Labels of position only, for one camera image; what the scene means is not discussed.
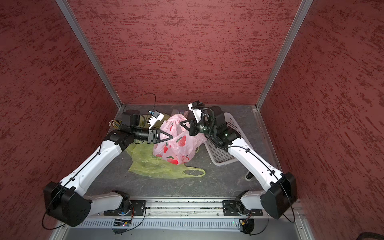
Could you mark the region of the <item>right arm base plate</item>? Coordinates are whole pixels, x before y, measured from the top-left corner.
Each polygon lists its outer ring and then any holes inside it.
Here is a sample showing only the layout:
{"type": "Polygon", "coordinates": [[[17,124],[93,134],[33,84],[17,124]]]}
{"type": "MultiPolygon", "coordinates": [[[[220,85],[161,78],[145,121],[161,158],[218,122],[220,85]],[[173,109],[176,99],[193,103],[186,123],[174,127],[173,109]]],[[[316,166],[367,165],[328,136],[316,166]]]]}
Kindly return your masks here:
{"type": "Polygon", "coordinates": [[[224,216],[232,217],[261,217],[263,216],[263,211],[258,209],[248,210],[246,209],[240,201],[235,200],[223,200],[223,212],[224,216]]]}

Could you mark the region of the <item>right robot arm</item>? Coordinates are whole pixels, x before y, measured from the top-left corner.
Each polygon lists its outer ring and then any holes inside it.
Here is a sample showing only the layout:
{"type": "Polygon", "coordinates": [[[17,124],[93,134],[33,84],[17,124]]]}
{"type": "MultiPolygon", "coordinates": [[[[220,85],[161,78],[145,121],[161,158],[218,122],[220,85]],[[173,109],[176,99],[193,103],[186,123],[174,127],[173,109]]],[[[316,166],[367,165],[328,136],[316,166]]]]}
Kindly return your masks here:
{"type": "Polygon", "coordinates": [[[284,174],[257,154],[239,132],[227,125],[220,107],[206,107],[199,101],[188,107],[195,118],[181,122],[181,126],[191,136],[205,135],[217,149],[236,158],[248,169],[248,177],[255,178],[262,187],[260,191],[245,191],[239,195],[239,213],[264,210],[278,220],[293,209],[298,195],[297,181],[291,173],[284,174]]]}

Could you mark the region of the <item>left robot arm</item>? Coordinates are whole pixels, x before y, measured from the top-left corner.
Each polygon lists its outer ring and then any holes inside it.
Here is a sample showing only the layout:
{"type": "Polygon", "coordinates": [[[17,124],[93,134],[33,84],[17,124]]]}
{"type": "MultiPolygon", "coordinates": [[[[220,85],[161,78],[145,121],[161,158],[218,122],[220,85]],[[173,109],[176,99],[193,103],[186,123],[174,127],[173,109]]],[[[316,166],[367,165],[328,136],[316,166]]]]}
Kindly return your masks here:
{"type": "Polygon", "coordinates": [[[119,216],[133,216],[134,208],[128,194],[112,191],[109,194],[86,196],[97,176],[135,141],[157,144],[173,137],[155,124],[164,119],[158,111],[149,112],[149,127],[140,127],[141,114],[136,110],[122,113],[121,120],[112,120],[112,128],[100,146],[77,169],[58,183],[50,182],[44,188],[45,213],[64,225],[76,227],[88,216],[112,211],[119,216]]]}

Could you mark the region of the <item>pink plastic bag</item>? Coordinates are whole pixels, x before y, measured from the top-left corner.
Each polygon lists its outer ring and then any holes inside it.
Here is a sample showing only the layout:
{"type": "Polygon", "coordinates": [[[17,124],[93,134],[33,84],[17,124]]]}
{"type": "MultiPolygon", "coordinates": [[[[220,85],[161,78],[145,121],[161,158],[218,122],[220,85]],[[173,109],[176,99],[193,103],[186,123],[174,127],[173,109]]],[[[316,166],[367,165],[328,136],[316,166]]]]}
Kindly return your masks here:
{"type": "Polygon", "coordinates": [[[196,138],[180,126],[180,122],[186,118],[181,114],[175,114],[164,121],[160,130],[173,135],[173,139],[167,142],[155,144],[153,155],[162,158],[173,165],[182,165],[189,162],[196,153],[198,147],[196,138]]]}

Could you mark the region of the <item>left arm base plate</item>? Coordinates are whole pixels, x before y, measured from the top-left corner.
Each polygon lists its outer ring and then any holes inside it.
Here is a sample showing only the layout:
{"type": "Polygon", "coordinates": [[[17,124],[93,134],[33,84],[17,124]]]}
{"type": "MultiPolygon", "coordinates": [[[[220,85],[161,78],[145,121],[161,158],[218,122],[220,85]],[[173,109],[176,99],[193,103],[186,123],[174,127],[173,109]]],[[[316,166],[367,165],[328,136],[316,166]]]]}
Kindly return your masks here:
{"type": "Polygon", "coordinates": [[[125,200],[116,210],[104,211],[104,216],[132,217],[143,216],[146,209],[145,200],[125,200]]]}

